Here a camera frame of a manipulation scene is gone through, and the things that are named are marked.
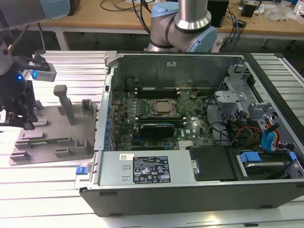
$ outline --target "motherboard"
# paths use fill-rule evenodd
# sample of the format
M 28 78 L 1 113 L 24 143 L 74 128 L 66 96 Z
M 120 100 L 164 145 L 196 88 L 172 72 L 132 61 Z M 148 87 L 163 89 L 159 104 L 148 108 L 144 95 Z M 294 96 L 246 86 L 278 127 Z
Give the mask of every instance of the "motherboard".
M 174 93 L 113 91 L 115 150 L 184 150 L 215 144 L 203 114 L 203 97 L 192 90 Z

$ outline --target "blue led light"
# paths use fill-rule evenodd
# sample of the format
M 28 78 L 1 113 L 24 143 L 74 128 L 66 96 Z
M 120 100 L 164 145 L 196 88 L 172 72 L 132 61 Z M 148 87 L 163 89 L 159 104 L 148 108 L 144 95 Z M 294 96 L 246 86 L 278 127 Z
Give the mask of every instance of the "blue led light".
M 34 70 L 34 73 L 33 73 L 33 79 L 35 79 L 35 78 L 36 78 L 36 76 L 37 76 L 37 71 L 36 71 L 36 70 Z

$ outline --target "slotted metal table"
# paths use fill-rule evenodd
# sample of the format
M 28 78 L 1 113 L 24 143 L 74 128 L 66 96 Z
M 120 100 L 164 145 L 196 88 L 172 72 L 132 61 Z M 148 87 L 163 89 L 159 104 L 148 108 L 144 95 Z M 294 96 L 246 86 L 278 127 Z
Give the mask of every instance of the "slotted metal table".
M 37 100 L 45 106 L 59 105 L 53 88 L 65 84 L 73 103 L 91 99 L 100 108 L 105 52 L 50 51 L 45 57 L 54 64 L 58 74 L 53 83 L 33 82 Z M 254 57 L 303 123 L 304 89 L 299 75 L 284 59 L 275 55 L 254 54 Z M 266 101 L 263 91 L 259 86 L 256 88 Z M 91 160 L 9 166 L 9 155 L 18 134 L 18 128 L 0 127 L 1 227 L 181 228 L 244 227 L 254 223 L 262 227 L 297 228 L 304 224 L 304 197 L 276 209 L 100 218 L 74 188 L 76 167 Z

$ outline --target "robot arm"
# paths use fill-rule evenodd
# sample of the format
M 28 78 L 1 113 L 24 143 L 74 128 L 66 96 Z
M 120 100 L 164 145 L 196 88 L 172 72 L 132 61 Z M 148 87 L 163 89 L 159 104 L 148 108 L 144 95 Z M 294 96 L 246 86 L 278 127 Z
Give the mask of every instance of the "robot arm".
M 1 0 L 0 31 L 66 16 L 70 0 Z
M 152 9 L 148 51 L 208 52 L 217 38 L 207 0 L 162 2 Z
M 69 0 L 1 0 L 0 31 L 66 16 L 69 11 Z M 32 70 L 34 79 L 56 76 L 54 67 L 39 53 L 33 58 L 13 57 L 0 37 L 0 126 L 35 128 L 33 85 L 21 73 L 26 69 Z

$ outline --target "gray stand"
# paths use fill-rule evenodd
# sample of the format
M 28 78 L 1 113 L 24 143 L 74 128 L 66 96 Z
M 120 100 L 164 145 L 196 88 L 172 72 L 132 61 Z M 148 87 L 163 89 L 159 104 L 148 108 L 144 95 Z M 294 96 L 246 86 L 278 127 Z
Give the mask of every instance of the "gray stand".
M 65 85 L 55 86 L 54 95 L 59 97 L 62 106 L 43 107 L 36 101 L 36 128 L 20 131 L 10 156 L 10 165 L 93 157 L 96 104 L 82 100 L 80 105 L 72 105 Z

